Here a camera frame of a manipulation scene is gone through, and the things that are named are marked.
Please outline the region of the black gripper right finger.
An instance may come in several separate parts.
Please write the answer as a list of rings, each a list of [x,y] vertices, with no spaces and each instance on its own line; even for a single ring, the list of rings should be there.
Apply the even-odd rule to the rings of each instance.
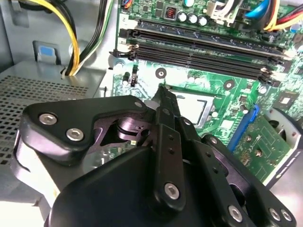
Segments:
[[[190,161],[206,190],[204,211],[213,227],[295,227],[294,215],[216,137],[199,137],[182,117],[176,95],[167,92],[181,135],[183,158]]]

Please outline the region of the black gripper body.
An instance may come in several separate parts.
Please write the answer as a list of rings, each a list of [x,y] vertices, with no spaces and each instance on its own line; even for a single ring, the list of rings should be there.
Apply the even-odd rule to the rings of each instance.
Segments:
[[[67,185],[51,227],[226,227],[189,149],[182,150],[186,205],[160,213],[152,200],[153,152],[135,148]]]

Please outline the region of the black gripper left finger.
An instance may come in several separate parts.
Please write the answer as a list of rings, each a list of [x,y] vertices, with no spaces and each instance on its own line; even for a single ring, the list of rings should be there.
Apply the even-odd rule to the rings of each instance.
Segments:
[[[18,177],[53,205],[84,174],[86,155],[135,141],[154,152],[152,201],[180,211],[186,199],[179,117],[175,94],[162,86],[146,102],[126,95],[30,105],[19,126],[18,161],[31,175]]]

